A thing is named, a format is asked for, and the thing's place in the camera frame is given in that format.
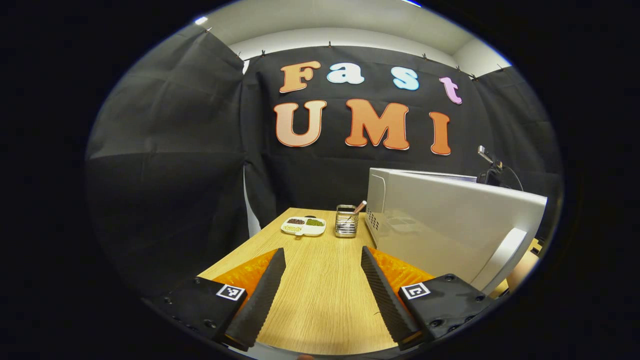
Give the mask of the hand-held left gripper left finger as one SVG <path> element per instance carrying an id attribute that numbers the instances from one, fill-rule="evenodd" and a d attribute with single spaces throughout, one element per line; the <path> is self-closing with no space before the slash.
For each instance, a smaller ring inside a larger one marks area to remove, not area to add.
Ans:
<path id="1" fill-rule="evenodd" d="M 285 269 L 285 250 L 276 248 L 213 279 L 194 276 L 143 302 L 195 337 L 247 351 L 265 325 Z"/>

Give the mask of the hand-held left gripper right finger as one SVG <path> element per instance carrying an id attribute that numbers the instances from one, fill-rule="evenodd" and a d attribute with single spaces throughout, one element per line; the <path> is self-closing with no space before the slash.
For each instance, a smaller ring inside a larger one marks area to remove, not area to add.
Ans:
<path id="1" fill-rule="evenodd" d="M 362 247 L 361 268 L 400 350 L 448 337 L 495 303 L 453 273 L 433 276 L 370 246 Z"/>

